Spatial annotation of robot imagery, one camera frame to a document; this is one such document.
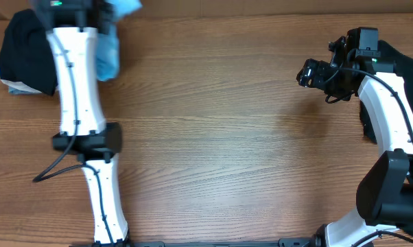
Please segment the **light blue t-shirt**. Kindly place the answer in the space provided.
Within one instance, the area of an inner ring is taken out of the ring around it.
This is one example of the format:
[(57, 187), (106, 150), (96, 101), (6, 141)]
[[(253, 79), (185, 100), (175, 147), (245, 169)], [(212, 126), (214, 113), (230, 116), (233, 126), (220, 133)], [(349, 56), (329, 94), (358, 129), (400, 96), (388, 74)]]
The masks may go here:
[(98, 35), (95, 52), (97, 79), (102, 82), (115, 79), (119, 73), (117, 22), (143, 7), (140, 0), (108, 0), (106, 2), (110, 10), (109, 21), (105, 23), (107, 33)]

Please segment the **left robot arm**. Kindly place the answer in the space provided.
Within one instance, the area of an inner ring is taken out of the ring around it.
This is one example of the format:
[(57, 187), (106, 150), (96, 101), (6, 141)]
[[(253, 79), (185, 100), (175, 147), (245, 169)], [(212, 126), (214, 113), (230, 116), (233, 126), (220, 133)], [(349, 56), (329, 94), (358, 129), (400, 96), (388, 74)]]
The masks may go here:
[(60, 131), (53, 148), (72, 154), (77, 165), (55, 171), (55, 160), (35, 183), (82, 170), (94, 219), (93, 246), (131, 246), (118, 181), (122, 131), (107, 122), (99, 100), (96, 52), (99, 35), (108, 34), (113, 7), (107, 1), (35, 1), (56, 66), (61, 105)]

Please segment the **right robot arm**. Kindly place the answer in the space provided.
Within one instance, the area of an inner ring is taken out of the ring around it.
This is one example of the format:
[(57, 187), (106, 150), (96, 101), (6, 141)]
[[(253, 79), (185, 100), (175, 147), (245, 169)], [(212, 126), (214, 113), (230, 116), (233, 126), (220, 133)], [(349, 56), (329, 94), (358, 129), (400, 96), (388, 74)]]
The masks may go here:
[(372, 246), (384, 235), (413, 244), (413, 58), (359, 27), (329, 43), (330, 62), (306, 60), (296, 79), (334, 104), (357, 96), (364, 134), (379, 157), (359, 183), (356, 205), (301, 246)]

